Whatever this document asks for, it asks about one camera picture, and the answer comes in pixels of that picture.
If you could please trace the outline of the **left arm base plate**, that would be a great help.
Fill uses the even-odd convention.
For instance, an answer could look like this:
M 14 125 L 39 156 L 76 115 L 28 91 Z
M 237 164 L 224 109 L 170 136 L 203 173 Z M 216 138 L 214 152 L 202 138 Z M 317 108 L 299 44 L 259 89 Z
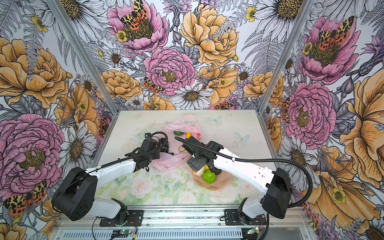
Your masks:
M 100 227 L 140 227 L 144 218 L 143 210 L 126 210 L 113 219 L 101 218 Z

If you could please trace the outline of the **pink plastic bag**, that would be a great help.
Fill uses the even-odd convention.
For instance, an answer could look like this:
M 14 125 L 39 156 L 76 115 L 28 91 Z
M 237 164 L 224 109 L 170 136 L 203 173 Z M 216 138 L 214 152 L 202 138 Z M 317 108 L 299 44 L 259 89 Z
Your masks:
M 175 122 L 162 126 L 160 131 L 168 136 L 169 153 L 160 153 L 160 158 L 152 161 L 154 167 L 161 172 L 167 172 L 184 165 L 191 155 L 184 150 L 183 143 L 175 139 L 178 136 L 175 132 L 183 133 L 179 136 L 182 139 L 194 137 L 200 140 L 201 129 L 197 118 L 193 115 L 184 115 Z

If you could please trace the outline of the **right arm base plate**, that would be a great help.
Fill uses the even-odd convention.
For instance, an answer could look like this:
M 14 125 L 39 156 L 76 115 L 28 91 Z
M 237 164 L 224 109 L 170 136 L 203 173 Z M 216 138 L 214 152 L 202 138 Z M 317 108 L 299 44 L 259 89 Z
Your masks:
M 267 224 L 267 220 L 264 215 L 259 215 L 256 218 L 251 219 L 247 215 L 240 213 L 240 211 L 235 209 L 224 209 L 224 215 L 220 218 L 220 220 L 224 221 L 226 226 L 265 226 Z

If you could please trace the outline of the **green circuit board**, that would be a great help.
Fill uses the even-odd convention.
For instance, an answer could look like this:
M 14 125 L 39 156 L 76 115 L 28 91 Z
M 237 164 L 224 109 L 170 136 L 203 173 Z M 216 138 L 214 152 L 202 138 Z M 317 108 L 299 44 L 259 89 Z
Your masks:
M 114 239 L 114 238 L 127 238 L 131 235 L 132 231 L 131 230 L 126 230 L 126 229 L 123 229 L 123 230 L 113 230 L 112 232 L 112 235 L 111 235 L 111 239 Z

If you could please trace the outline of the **right aluminium corner post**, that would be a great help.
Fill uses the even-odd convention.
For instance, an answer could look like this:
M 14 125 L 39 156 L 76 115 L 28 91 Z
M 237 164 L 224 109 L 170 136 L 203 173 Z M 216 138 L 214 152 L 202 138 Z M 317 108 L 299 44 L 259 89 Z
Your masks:
M 283 48 L 282 53 L 280 54 L 277 65 L 273 71 L 270 83 L 266 88 L 266 92 L 264 93 L 264 96 L 262 97 L 262 101 L 261 101 L 259 108 L 258 108 L 258 114 L 259 115 L 266 108 L 266 105 L 269 102 L 269 100 L 272 96 L 272 93 L 274 91 L 274 88 L 278 84 L 278 81 L 279 81 L 279 78 L 281 76 L 282 70 L 285 66 L 285 63 L 288 60 L 290 52 L 292 51 L 295 43 L 298 40 L 299 34 L 301 33 L 302 29 L 304 28 L 304 26 L 306 24 L 306 21 L 310 15 L 310 12 L 311 12 L 311 9 L 312 9 L 314 3 L 315 3 L 314 0 L 307 0 L 307 1 L 304 1 L 302 4 L 301 10 L 298 13 L 297 20 L 293 25 L 293 29 L 292 29 L 291 33 L 288 35 L 287 42 Z

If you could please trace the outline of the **yellow fake banana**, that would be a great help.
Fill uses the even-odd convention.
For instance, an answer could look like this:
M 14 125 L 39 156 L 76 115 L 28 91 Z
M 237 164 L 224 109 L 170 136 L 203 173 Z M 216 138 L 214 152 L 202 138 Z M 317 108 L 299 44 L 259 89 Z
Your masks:
M 191 137 L 191 133 L 186 133 L 186 138 L 185 138 L 185 140 L 188 140 L 190 137 Z

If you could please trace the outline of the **green fake fruit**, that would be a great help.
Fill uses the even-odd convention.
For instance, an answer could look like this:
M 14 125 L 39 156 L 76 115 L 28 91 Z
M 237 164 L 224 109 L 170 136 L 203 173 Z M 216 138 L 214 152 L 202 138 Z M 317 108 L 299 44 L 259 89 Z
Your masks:
M 207 184 L 213 184 L 216 181 L 216 174 L 212 173 L 210 170 L 207 170 L 202 175 L 202 179 Z

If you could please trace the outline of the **beige fake fruit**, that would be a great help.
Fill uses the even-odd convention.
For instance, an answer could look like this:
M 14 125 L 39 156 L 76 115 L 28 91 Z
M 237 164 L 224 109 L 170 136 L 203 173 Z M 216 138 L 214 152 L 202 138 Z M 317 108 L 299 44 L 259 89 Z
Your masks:
M 197 172 L 193 171 L 193 174 L 195 176 L 198 176 L 198 177 L 201 177 L 205 172 L 205 168 L 201 168 L 200 170 L 198 170 Z

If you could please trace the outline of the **left aluminium corner post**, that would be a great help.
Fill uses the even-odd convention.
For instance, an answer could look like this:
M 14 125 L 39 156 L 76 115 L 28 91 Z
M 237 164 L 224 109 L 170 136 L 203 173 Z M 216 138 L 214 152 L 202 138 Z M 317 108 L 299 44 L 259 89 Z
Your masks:
M 117 116 L 120 112 L 120 109 L 118 108 L 113 98 L 111 97 L 109 91 L 107 90 L 106 85 L 104 84 L 99 72 L 96 69 L 96 66 L 94 65 L 84 44 L 82 43 L 82 40 L 77 33 L 77 30 L 75 30 L 75 26 L 70 22 L 70 19 L 68 18 L 65 9 L 61 5 L 61 2 L 48 1 L 47 4 L 53 12 L 54 16 L 57 18 L 59 25 L 63 28 L 63 31 L 67 35 L 69 41 L 72 43 L 75 51 L 82 60 L 82 63 L 85 65 L 89 75 L 92 77 L 93 81 L 98 87 L 98 90 L 104 97 L 106 104 L 112 112 L 112 115 L 114 117 Z

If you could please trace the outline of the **aluminium corner post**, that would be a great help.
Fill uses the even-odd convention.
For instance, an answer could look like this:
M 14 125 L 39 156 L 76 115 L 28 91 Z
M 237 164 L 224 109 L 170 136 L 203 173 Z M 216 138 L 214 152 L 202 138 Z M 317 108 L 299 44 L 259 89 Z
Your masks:
M 292 29 L 291 33 L 288 35 L 287 42 L 283 48 L 282 53 L 280 54 L 277 65 L 273 71 L 270 83 L 266 88 L 266 92 L 264 93 L 264 96 L 262 97 L 262 101 L 261 101 L 259 108 L 258 108 L 258 114 L 259 115 L 266 108 L 266 105 L 269 102 L 269 100 L 272 96 L 272 93 L 274 91 L 274 88 L 278 84 L 278 81 L 279 81 L 279 78 L 281 76 L 282 70 L 285 66 L 285 63 L 288 60 L 290 52 L 292 51 L 295 43 L 298 40 L 299 34 L 301 33 L 302 29 L 304 28 L 304 26 L 306 24 L 306 21 L 310 15 L 310 12 L 311 12 L 311 9 L 312 9 L 314 3 L 315 3 L 314 0 L 307 0 L 307 1 L 304 1 L 302 4 L 301 10 L 298 13 L 297 20 L 293 25 L 293 29 Z
M 120 112 L 120 109 L 118 108 L 113 98 L 111 97 L 109 91 L 107 90 L 106 85 L 104 84 L 99 72 L 96 69 L 96 66 L 94 65 L 84 44 L 82 43 L 82 40 L 77 33 L 77 30 L 75 30 L 75 26 L 70 22 L 70 19 L 68 18 L 65 9 L 61 5 L 61 2 L 48 1 L 47 4 L 53 12 L 54 16 L 57 18 L 59 25 L 63 28 L 63 31 L 67 35 L 69 41 L 72 43 L 75 51 L 82 60 L 82 63 L 85 65 L 89 75 L 92 77 L 93 81 L 98 87 L 98 90 L 104 97 L 106 104 L 112 112 L 112 115 L 114 117 L 117 116 Z

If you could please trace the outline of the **aluminium front rail frame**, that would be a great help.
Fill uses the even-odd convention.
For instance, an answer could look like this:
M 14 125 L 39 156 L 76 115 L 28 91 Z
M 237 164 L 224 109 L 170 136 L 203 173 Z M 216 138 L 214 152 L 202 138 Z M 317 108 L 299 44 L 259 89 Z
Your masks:
M 265 226 L 226 226 L 220 218 L 224 209 L 237 209 L 234 205 L 219 206 L 146 206 L 131 207 L 131 210 L 143 210 L 144 218 L 140 227 L 100 227 L 100 219 L 83 218 L 73 222 L 66 217 L 59 219 L 51 239 L 58 240 L 65 230 L 133 230 L 139 229 L 241 229 L 240 240 L 315 240 L 307 214 L 303 208 L 287 211 L 284 219 L 270 217 Z

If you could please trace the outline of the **pink scalloped bowl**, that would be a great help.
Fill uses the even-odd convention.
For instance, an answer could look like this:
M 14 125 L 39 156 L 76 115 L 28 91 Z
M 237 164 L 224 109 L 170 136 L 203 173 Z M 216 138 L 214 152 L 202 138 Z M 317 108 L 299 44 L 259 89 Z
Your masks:
M 216 175 L 210 171 L 208 166 L 202 167 L 197 172 L 195 172 L 192 168 L 189 168 L 189 172 L 197 186 L 210 191 L 215 191 L 219 188 L 225 187 L 231 182 L 232 178 L 232 175 L 225 171 L 221 171 L 220 174 Z

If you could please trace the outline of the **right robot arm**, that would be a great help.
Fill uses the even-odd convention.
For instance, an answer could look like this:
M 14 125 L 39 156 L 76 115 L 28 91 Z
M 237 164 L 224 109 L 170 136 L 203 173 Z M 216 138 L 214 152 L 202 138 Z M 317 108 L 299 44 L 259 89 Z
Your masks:
M 281 168 L 270 170 L 250 161 L 242 162 L 223 145 L 214 141 L 204 144 L 194 137 L 175 139 L 183 143 L 182 147 L 191 155 L 187 161 L 196 173 L 208 166 L 214 174 L 219 171 L 238 177 L 260 193 L 258 197 L 244 198 L 231 217 L 242 224 L 249 225 L 257 217 L 269 214 L 284 219 L 293 194 L 288 174 Z

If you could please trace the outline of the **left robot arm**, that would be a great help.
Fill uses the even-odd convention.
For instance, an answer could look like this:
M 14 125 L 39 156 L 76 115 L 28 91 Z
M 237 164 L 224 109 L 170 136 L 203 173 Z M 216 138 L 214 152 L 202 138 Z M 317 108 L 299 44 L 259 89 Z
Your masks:
M 117 226 L 124 225 L 129 218 L 128 207 L 117 199 L 96 197 L 96 191 L 121 176 L 142 169 L 148 171 L 151 161 L 160 158 L 161 149 L 167 144 L 165 133 L 147 133 L 141 147 L 122 159 L 95 168 L 71 169 L 52 197 L 54 210 L 72 221 L 87 217 L 108 219 Z

